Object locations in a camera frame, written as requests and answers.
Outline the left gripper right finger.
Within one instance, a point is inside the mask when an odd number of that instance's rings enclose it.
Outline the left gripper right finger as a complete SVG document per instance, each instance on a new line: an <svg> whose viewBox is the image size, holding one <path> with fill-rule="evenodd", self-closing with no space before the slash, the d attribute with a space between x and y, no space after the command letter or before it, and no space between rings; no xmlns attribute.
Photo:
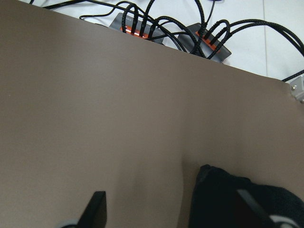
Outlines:
<svg viewBox="0 0 304 228"><path fill-rule="evenodd" d="M279 228L269 214L246 190L236 192L236 224L238 228Z"/></svg>

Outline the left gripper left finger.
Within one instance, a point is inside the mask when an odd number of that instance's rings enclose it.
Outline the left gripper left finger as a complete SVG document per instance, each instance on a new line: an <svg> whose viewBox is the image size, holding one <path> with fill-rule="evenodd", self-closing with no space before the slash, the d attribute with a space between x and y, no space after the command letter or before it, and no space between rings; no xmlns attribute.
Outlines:
<svg viewBox="0 0 304 228"><path fill-rule="evenodd" d="M106 192L96 191L83 214L81 215L78 228L105 228L107 223Z"/></svg>

